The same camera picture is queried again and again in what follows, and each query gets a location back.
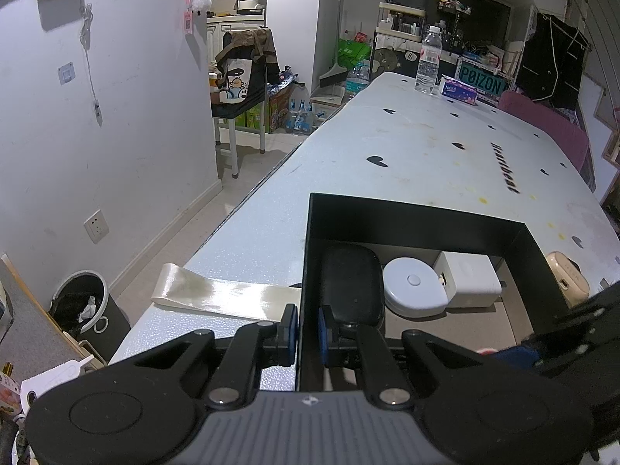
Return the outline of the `white round tape measure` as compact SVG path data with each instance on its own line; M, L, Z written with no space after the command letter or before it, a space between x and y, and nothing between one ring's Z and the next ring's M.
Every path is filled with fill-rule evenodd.
M435 271L422 260L397 257L382 270L385 303L396 315L426 319L440 315L449 298Z

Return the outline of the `white power adapter block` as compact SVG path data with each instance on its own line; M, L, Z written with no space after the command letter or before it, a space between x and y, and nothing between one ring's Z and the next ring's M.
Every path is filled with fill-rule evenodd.
M487 255L443 251L433 269L443 282L448 308L488 308L502 287Z

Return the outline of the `black storage box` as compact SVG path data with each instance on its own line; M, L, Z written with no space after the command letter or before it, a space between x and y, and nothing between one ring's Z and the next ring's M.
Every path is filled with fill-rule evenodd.
M295 387L300 391L323 387L317 317L320 263L324 249L338 243L498 256L509 267L535 333L552 332L570 312L542 250L523 222L314 192L309 196L296 357Z

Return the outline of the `black oval case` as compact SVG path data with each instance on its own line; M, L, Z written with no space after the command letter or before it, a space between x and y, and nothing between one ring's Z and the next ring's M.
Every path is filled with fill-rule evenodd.
M385 320L381 262L369 248L329 246L320 262L320 303L338 323L380 327Z

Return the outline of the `clear tape strip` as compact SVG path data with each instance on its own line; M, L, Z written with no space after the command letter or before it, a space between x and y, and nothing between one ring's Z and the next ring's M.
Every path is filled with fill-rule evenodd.
M286 305L300 305L301 289L211 279L166 263L152 292L152 302L189 312L279 321Z

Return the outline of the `black trash bin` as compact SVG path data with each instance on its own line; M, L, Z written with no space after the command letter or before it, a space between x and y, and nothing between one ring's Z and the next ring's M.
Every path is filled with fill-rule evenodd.
M130 331L130 324L97 272L75 272L58 287L49 315L78 343L86 341L109 362Z

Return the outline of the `clear water bottle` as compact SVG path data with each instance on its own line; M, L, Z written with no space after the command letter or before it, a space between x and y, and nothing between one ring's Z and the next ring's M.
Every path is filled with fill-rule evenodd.
M438 78L442 51L441 29L438 26L430 25L428 34L421 42L418 58L415 89L421 93L432 95Z

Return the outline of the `blue tissue pack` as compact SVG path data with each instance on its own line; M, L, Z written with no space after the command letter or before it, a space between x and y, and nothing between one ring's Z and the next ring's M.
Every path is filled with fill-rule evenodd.
M439 82L439 93L448 99L456 100L468 105L477 104L477 91L474 87L461 81L442 76Z

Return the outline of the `chair with cartoon bag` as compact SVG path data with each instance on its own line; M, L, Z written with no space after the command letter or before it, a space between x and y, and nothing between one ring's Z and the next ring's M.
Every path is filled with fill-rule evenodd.
M229 31L215 56L217 101L211 98L215 145L221 144L220 121L228 128L231 176L239 177L236 118L268 101L267 88L279 83L279 63L270 28Z

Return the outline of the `green shopping bag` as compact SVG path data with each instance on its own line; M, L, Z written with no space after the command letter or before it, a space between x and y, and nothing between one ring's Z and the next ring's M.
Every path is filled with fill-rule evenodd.
M355 68L360 61L370 57L371 47L364 42L354 40L338 40L338 65L345 67L347 71Z

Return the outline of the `teal poizon box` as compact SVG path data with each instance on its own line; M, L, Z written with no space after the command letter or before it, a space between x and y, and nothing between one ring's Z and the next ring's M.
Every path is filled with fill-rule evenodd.
M499 68L493 68L470 60L465 56L458 59L456 79L474 88L478 98L497 106L502 94L512 87L513 80Z

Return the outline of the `pink padded chair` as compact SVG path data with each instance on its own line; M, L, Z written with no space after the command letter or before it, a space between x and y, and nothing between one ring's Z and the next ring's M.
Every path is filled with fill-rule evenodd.
M498 107L543 130L564 152L576 170L581 170L589 151L589 137L576 123L516 91L505 91L500 97Z

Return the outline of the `white storage shelf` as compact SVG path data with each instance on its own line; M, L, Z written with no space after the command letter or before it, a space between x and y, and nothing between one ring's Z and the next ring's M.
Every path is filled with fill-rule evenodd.
M425 11L390 2L378 4L372 50L372 76L393 71L415 77Z

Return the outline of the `black hanging garment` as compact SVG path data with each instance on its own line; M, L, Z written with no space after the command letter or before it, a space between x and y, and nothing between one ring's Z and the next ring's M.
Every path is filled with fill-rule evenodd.
M533 102L574 109L590 48L578 28L538 13L534 34L524 44L517 88Z

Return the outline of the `white wall socket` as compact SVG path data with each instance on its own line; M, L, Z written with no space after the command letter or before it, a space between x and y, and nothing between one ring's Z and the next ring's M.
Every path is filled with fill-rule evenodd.
M109 233L109 227L101 210L97 210L84 222L84 228L93 244L100 241Z

